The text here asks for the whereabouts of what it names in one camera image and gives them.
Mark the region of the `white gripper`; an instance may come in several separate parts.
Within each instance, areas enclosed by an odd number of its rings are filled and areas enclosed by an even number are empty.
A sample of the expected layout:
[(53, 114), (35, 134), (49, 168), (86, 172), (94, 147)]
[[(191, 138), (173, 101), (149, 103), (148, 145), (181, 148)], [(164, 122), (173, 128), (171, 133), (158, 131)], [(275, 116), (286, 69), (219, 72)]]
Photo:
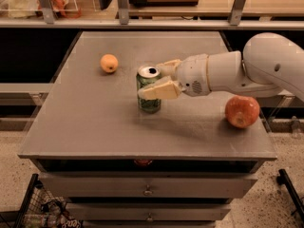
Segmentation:
[(138, 90), (144, 100), (172, 100), (181, 93), (191, 96), (206, 96), (211, 90), (207, 83), (208, 55), (194, 55), (181, 61), (170, 60), (156, 64), (162, 78)]

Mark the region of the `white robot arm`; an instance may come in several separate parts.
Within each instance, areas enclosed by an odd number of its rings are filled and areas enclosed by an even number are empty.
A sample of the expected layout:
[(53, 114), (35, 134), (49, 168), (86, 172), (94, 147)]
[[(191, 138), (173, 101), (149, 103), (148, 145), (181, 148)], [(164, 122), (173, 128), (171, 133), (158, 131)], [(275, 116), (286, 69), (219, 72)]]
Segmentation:
[(138, 90), (145, 100), (176, 99), (182, 93), (206, 96), (226, 91), (250, 97), (272, 97), (283, 90), (304, 100), (304, 51), (271, 32), (253, 36), (242, 51), (199, 54), (158, 64), (161, 78)]

